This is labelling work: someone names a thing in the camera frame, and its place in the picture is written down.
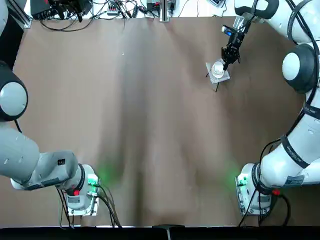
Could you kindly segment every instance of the cable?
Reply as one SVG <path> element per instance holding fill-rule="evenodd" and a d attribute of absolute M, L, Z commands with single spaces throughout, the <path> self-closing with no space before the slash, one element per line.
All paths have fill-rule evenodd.
<path fill-rule="evenodd" d="M 199 0 L 196 4 L 196 12 L 197 12 L 196 17 L 199 17 Z"/>
<path fill-rule="evenodd" d="M 291 217 L 291 204 L 289 202 L 289 199 L 285 195 L 280 194 L 279 198 L 282 198 L 285 201 L 285 204 L 286 204 L 286 216 L 285 216 L 285 219 L 283 221 L 282 226 L 287 226 L 288 222 L 289 222 L 289 219 Z"/>
<path fill-rule="evenodd" d="M 261 180 L 261 162 L 262 162 L 262 158 L 263 158 L 264 152 L 265 152 L 265 150 L 267 149 L 268 146 L 270 146 L 271 144 L 277 143 L 277 142 L 279 142 L 279 141 L 280 141 L 280 138 L 278 138 L 277 140 L 271 141 L 271 142 L 267 143 L 267 144 L 264 146 L 264 148 L 263 148 L 263 150 L 262 150 L 262 152 L 261 152 L 261 154 L 260 154 L 260 160 L 259 160 L 259 181 Z M 246 218 L 246 216 L 247 216 L 247 214 L 248 214 L 248 210 L 249 210 L 249 208 L 250 208 L 250 205 L 251 205 L 251 203 L 252 203 L 252 200 L 254 199 L 254 195 L 255 195 L 256 191 L 257 191 L 257 187 L 255 187 L 255 189 L 254 189 L 254 192 L 253 192 L 252 197 L 251 197 L 251 199 L 250 199 L 249 205 L 248 205 L 248 207 L 247 207 L 247 209 L 246 209 L 246 212 L 245 212 L 245 214 L 243 215 L 240 223 L 238 224 L 238 227 L 240 227 L 241 224 L 243 223 L 243 221 L 245 220 L 245 218 Z M 261 211 L 260 192 L 259 192 L 258 199 L 259 199 L 259 210 Z"/>
<path fill-rule="evenodd" d="M 255 16 L 251 17 L 246 23 L 245 25 L 243 25 L 242 27 L 238 28 L 237 31 L 244 29 L 245 27 L 247 27 L 248 25 L 251 24 L 252 20 L 255 18 Z"/>
<path fill-rule="evenodd" d="M 45 27 L 46 29 L 49 29 L 49 30 L 51 30 L 51 31 L 55 31 L 55 32 L 67 32 L 67 33 L 69 33 L 69 32 L 80 31 L 80 30 L 83 30 L 83 29 L 87 28 L 87 27 L 92 23 L 93 20 L 94 20 L 94 18 L 92 18 L 92 19 L 89 21 L 89 23 L 88 23 L 87 25 L 85 25 L 84 27 L 81 27 L 81 28 L 78 28 L 78 29 L 73 29 L 73 30 L 66 30 L 66 29 L 69 28 L 69 27 L 71 27 L 71 26 L 76 22 L 76 19 L 73 20 L 73 22 L 72 22 L 69 26 L 66 26 L 66 27 L 61 28 L 61 29 L 56 29 L 56 28 L 49 27 L 49 26 L 45 25 L 42 20 L 40 21 L 40 23 L 41 23 L 41 25 L 42 25 L 43 27 Z"/>
<path fill-rule="evenodd" d="M 254 196 L 255 196 L 255 194 L 256 194 L 256 191 L 257 191 L 257 188 L 254 189 L 254 191 L 253 191 L 253 194 L 252 194 L 252 197 L 251 197 L 251 199 L 250 199 L 248 208 L 246 209 L 245 214 L 243 215 L 241 221 L 239 222 L 238 227 L 241 227 L 241 224 L 243 223 L 243 221 L 245 220 L 246 216 L 248 215 L 249 207 L 250 207 L 250 205 L 251 205 L 251 203 L 252 203 L 252 200 L 254 199 Z"/>
<path fill-rule="evenodd" d="M 110 213 L 110 219 L 113 218 L 115 224 L 116 224 L 119 228 L 122 228 L 122 226 L 120 225 L 120 223 L 116 220 L 116 217 L 115 217 L 115 215 L 114 215 L 114 213 L 113 213 L 113 211 L 112 211 L 112 209 L 111 209 L 110 204 L 108 203 L 108 201 L 105 200 L 105 199 L 104 199 L 102 196 L 100 196 L 100 195 L 98 195 L 97 197 L 98 197 L 99 199 L 101 199 L 101 200 L 104 202 L 104 204 L 107 206 L 107 208 L 108 208 L 108 210 L 109 210 L 109 213 Z"/>
<path fill-rule="evenodd" d="M 105 195 L 106 201 L 107 201 L 108 203 L 111 202 L 111 206 L 112 206 L 111 212 L 113 213 L 113 215 L 112 215 L 111 212 L 110 212 L 110 219 L 111 219 L 111 217 L 113 217 L 114 222 L 115 222 L 117 225 L 121 225 L 121 224 L 120 224 L 120 221 L 119 221 L 119 218 L 118 218 L 117 211 L 116 211 L 115 200 L 114 200 L 114 197 L 112 196 L 112 193 L 111 193 L 110 189 L 107 187 L 107 190 L 108 190 L 108 192 L 109 192 L 109 194 L 110 194 L 111 199 L 109 199 L 109 197 L 108 197 L 105 189 L 104 189 L 101 185 L 99 185 L 98 187 L 99 187 L 100 189 L 102 189 L 102 191 L 103 191 L 103 193 L 104 193 L 104 195 Z"/>
<path fill-rule="evenodd" d="M 18 122 L 17 119 L 14 120 L 14 123 L 15 123 L 16 129 L 17 129 L 20 133 L 22 133 L 21 128 L 20 128 L 20 126 L 19 126 L 19 122 Z"/>
<path fill-rule="evenodd" d="M 65 217 L 66 217 L 66 219 L 68 221 L 68 224 L 69 224 L 69 228 L 71 228 L 70 218 L 69 218 L 69 215 L 67 214 L 67 210 L 68 209 L 66 210 L 66 208 L 65 208 L 65 206 L 67 207 L 67 204 L 65 203 L 66 199 L 65 199 L 65 197 L 63 195 L 62 190 L 59 190 L 57 187 L 55 189 L 57 190 L 57 192 L 59 194 L 59 197 L 60 197 L 60 200 L 61 200 L 61 204 L 62 204 L 62 208 L 64 210 Z M 61 218 L 60 218 L 60 227 L 62 228 L 61 222 L 62 222 L 62 210 L 61 210 Z"/>
<path fill-rule="evenodd" d="M 180 14 L 179 14 L 178 18 L 180 18 L 180 15 L 182 14 L 182 12 L 183 12 L 183 10 L 184 10 L 185 5 L 187 4 L 187 2 L 189 2 L 189 0 L 186 0 L 186 1 L 185 1 L 185 3 L 184 3 L 184 5 L 183 5 L 183 7 L 182 7 L 182 10 L 181 10 L 181 12 L 180 12 Z"/>
<path fill-rule="evenodd" d="M 223 1 L 223 5 L 225 6 L 225 10 L 223 10 L 221 17 L 224 16 L 225 11 L 227 11 L 227 4 L 226 4 L 226 0 Z"/>

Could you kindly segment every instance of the brown table surface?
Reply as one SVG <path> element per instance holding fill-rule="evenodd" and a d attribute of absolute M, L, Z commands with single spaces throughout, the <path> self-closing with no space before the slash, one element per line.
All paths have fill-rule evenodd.
<path fill-rule="evenodd" d="M 23 132 L 41 152 L 72 150 L 92 165 L 111 188 L 124 226 L 237 225 L 234 177 L 289 129 L 304 96 L 282 77 L 293 45 L 267 24 L 253 24 L 241 64 L 230 66 L 231 80 L 213 91 L 205 63 L 221 57 L 228 37 L 220 29 L 233 21 L 96 20 L 76 32 L 34 21 L 14 67 L 29 93 Z M 1 226 L 59 224 L 54 187 L 16 191 L 2 177 L 0 191 Z M 285 192 L 291 225 L 320 223 L 318 186 Z M 265 224 L 279 225 L 285 214 L 279 201 Z M 101 204 L 82 224 L 109 225 L 107 208 Z"/>

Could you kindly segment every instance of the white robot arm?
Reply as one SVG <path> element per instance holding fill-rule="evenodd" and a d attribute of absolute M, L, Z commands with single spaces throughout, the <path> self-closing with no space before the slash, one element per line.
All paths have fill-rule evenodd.
<path fill-rule="evenodd" d="M 8 7 L 5 0 L 0 0 L 0 36 L 8 20 Z"/>
<path fill-rule="evenodd" d="M 98 177 L 89 165 L 78 164 L 71 151 L 40 153 L 38 145 L 11 128 L 26 110 L 28 93 L 22 81 L 0 61 L 0 175 L 11 178 L 18 190 L 56 186 L 67 194 L 73 211 L 90 213 Z"/>
<path fill-rule="evenodd" d="M 279 34 L 297 43 L 283 60 L 285 81 L 306 94 L 306 104 L 292 129 L 280 144 L 258 163 L 246 164 L 235 178 L 240 211 L 243 215 L 266 215 L 274 188 L 320 184 L 320 1 L 318 0 L 235 0 L 237 17 L 233 27 L 223 26 L 230 36 L 222 48 L 224 70 L 233 64 L 251 21 L 264 20 Z M 304 24 L 297 18 L 300 13 Z"/>

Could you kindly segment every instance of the black cable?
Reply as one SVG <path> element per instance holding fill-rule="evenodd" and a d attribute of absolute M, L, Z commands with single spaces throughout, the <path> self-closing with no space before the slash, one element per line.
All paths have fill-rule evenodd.
<path fill-rule="evenodd" d="M 122 226 L 120 225 L 120 223 L 116 220 L 115 215 L 114 215 L 114 213 L 113 213 L 113 211 L 112 211 L 112 209 L 111 209 L 111 207 L 110 207 L 110 204 L 109 204 L 102 196 L 98 195 L 98 198 L 101 199 L 101 200 L 104 202 L 104 204 L 107 206 L 107 208 L 108 208 L 108 210 L 109 210 L 109 213 L 110 213 L 110 215 L 112 216 L 115 224 L 116 224 L 119 228 L 122 228 Z"/>
<path fill-rule="evenodd" d="M 20 126 L 19 126 L 19 123 L 18 123 L 18 120 L 17 120 L 17 119 L 14 120 L 14 123 L 15 123 L 16 129 L 17 129 L 20 133 L 22 133 L 21 128 L 20 128 Z"/>
<path fill-rule="evenodd" d="M 267 144 L 264 146 L 264 148 L 263 148 L 263 150 L 262 150 L 262 152 L 261 152 L 261 154 L 260 154 L 260 160 L 259 160 L 259 180 L 261 180 L 261 162 L 262 162 L 262 158 L 263 158 L 263 155 L 264 155 L 265 150 L 266 150 L 267 147 L 270 146 L 271 144 L 277 143 L 277 142 L 279 142 L 279 141 L 280 141 L 280 138 L 277 139 L 277 140 L 271 141 L 271 142 L 267 143 Z M 254 189 L 254 192 L 253 192 L 253 195 L 252 195 L 252 197 L 251 197 L 251 199 L 250 199 L 249 205 L 248 205 L 248 207 L 247 207 L 247 209 L 246 209 L 246 212 L 245 212 L 245 214 L 243 215 L 243 217 L 242 217 L 242 219 L 241 219 L 238 227 L 240 227 L 241 224 L 242 224 L 242 222 L 245 220 L 245 218 L 246 218 L 246 216 L 247 216 L 247 214 L 248 214 L 248 210 L 249 210 L 249 208 L 250 208 L 250 205 L 251 205 L 251 203 L 252 203 L 252 200 L 254 199 L 254 195 L 255 195 L 256 191 L 257 191 L 257 187 L 255 187 L 255 189 Z M 259 196 L 258 196 L 258 197 L 259 197 L 259 210 L 261 211 L 260 192 L 259 192 Z"/>
<path fill-rule="evenodd" d="M 183 12 L 183 10 L 184 10 L 185 5 L 187 4 L 187 2 L 189 2 L 189 0 L 186 0 L 186 1 L 185 1 L 185 3 L 184 3 L 184 5 L 183 5 L 183 7 L 182 7 L 182 10 L 181 10 L 181 12 L 180 12 L 180 14 L 179 14 L 178 18 L 180 18 L 180 15 L 182 14 L 182 12 Z"/>
<path fill-rule="evenodd" d="M 284 226 L 288 225 L 289 219 L 291 217 L 291 204 L 289 202 L 289 199 L 285 195 L 280 194 L 279 198 L 282 198 L 286 204 L 286 216 L 285 216 L 284 222 L 282 224 L 282 226 L 284 227 Z"/>
<path fill-rule="evenodd" d="M 196 4 L 196 12 L 197 12 L 196 17 L 199 17 L 199 0 Z"/>
<path fill-rule="evenodd" d="M 74 19 L 73 22 L 71 24 L 69 24 L 68 26 L 65 26 L 63 28 L 53 28 L 53 27 L 49 27 L 47 25 L 45 25 L 43 23 L 43 20 L 40 20 L 40 23 L 42 26 L 44 26 L 46 29 L 49 29 L 51 31 L 61 31 L 61 32 L 64 32 L 67 28 L 70 28 L 75 22 L 76 22 L 77 19 Z"/>
<path fill-rule="evenodd" d="M 64 195 L 63 195 L 62 190 L 61 190 L 61 192 L 60 192 L 60 190 L 59 190 L 58 188 L 56 188 L 56 190 L 57 190 L 57 192 L 58 192 L 58 194 L 59 194 L 59 197 L 60 197 L 60 200 L 61 200 L 61 204 L 62 204 L 62 208 L 63 208 L 63 210 L 64 210 L 64 214 L 65 214 L 65 217 L 66 217 L 66 219 L 67 219 L 67 221 L 68 221 L 69 227 L 71 227 L 70 218 L 69 218 L 69 215 L 68 215 L 68 213 L 67 213 L 67 210 L 68 210 L 68 209 L 66 210 L 66 208 L 65 208 L 65 206 L 67 207 L 67 204 L 64 205 L 66 199 L 65 199 L 65 197 L 64 197 Z"/>
<path fill-rule="evenodd" d="M 63 216 L 63 212 L 64 212 L 64 207 L 63 207 L 63 205 L 62 205 L 62 207 L 61 207 L 61 215 L 60 215 L 60 223 L 59 223 L 59 226 L 60 226 L 61 229 L 64 230 L 64 228 L 62 227 L 62 216 Z"/>
<path fill-rule="evenodd" d="M 245 27 L 247 27 L 248 25 L 250 25 L 254 18 L 255 18 L 255 16 L 251 17 L 251 18 L 245 23 L 245 25 L 243 25 L 242 27 L 238 28 L 237 31 L 239 31 L 239 30 L 241 30 L 241 29 L 244 29 Z"/>
<path fill-rule="evenodd" d="M 293 10 L 295 9 L 295 7 L 296 7 L 295 3 L 294 3 L 293 1 L 291 1 L 291 0 L 286 0 L 286 2 L 287 2 L 287 4 L 289 5 L 289 7 L 291 8 L 291 10 L 293 11 Z M 304 33 L 308 35 L 308 31 L 307 31 L 307 29 L 304 27 L 304 24 L 302 23 L 300 17 L 297 17 L 296 19 L 297 19 L 300 27 L 301 27 L 302 30 L 304 31 Z"/>
<path fill-rule="evenodd" d="M 243 215 L 241 221 L 239 222 L 238 227 L 241 227 L 241 224 L 244 222 L 246 216 L 248 215 L 248 211 L 249 211 L 250 205 L 251 205 L 251 203 L 252 203 L 252 200 L 254 199 L 254 196 L 255 196 L 255 194 L 256 194 L 256 191 L 257 191 L 257 188 L 254 189 L 254 191 L 253 191 L 253 194 L 252 194 L 252 197 L 251 197 L 251 199 L 250 199 L 248 208 L 246 209 L 245 214 Z"/>
<path fill-rule="evenodd" d="M 271 153 L 272 149 L 274 148 L 274 145 L 271 145 L 269 151 L 268 151 L 268 154 Z"/>
<path fill-rule="evenodd" d="M 108 195 L 107 195 L 107 193 L 106 193 L 106 191 L 105 191 L 105 189 L 104 189 L 101 185 L 99 185 L 99 188 L 102 189 L 102 191 L 103 191 L 103 193 L 104 193 L 104 195 L 105 195 L 106 201 L 107 201 L 108 203 L 111 202 L 110 199 L 109 199 L 109 197 L 108 197 Z M 117 223 L 117 225 L 121 225 L 121 224 L 120 224 L 120 221 L 119 221 L 119 218 L 118 218 L 118 214 L 117 214 L 117 212 L 116 212 L 114 197 L 112 196 L 111 191 L 109 190 L 109 188 L 107 188 L 107 189 L 108 189 L 108 192 L 110 193 L 110 197 L 111 197 L 111 200 L 112 200 L 112 202 L 111 202 L 112 209 L 111 209 L 111 211 L 110 211 L 110 209 L 109 209 L 109 211 L 110 211 L 111 223 L 113 223 L 113 226 L 114 226 L 115 223 Z"/>
<path fill-rule="evenodd" d="M 93 4 L 103 5 L 103 4 L 105 4 L 106 2 L 109 2 L 109 1 L 105 1 L 105 2 L 90 1 L 90 2 L 92 2 Z"/>
<path fill-rule="evenodd" d="M 276 205 L 276 203 L 277 203 L 277 200 L 278 200 L 278 196 L 272 194 L 272 195 L 271 195 L 270 211 L 267 213 L 267 215 L 261 216 L 260 221 L 258 222 L 259 226 L 261 226 L 261 224 L 263 223 L 263 221 L 266 220 L 266 218 L 267 218 L 268 216 L 270 216 L 271 212 L 273 211 L 273 209 L 274 209 L 274 207 L 275 207 L 275 205 Z"/>
<path fill-rule="evenodd" d="M 226 0 L 223 1 L 223 5 L 225 6 L 225 10 L 223 10 L 221 17 L 224 16 L 225 11 L 227 11 L 227 4 L 226 4 Z"/>
<path fill-rule="evenodd" d="M 73 29 L 73 30 L 66 30 L 66 29 L 69 28 L 69 27 L 71 27 L 71 26 L 75 23 L 76 19 L 75 19 L 69 26 L 66 26 L 66 27 L 61 28 L 61 29 L 49 27 L 49 26 L 45 25 L 42 20 L 40 21 L 40 23 L 41 23 L 41 25 L 42 25 L 43 27 L 45 27 L 46 29 L 49 29 L 49 30 L 51 30 L 51 31 L 70 33 L 70 32 L 76 32 L 76 31 L 80 31 L 80 30 L 83 30 L 83 29 L 87 28 L 87 27 L 92 23 L 93 20 L 94 20 L 94 18 L 92 18 L 92 19 L 89 21 L 89 23 L 88 23 L 87 25 L 85 25 L 84 27 L 77 28 L 77 29 Z"/>

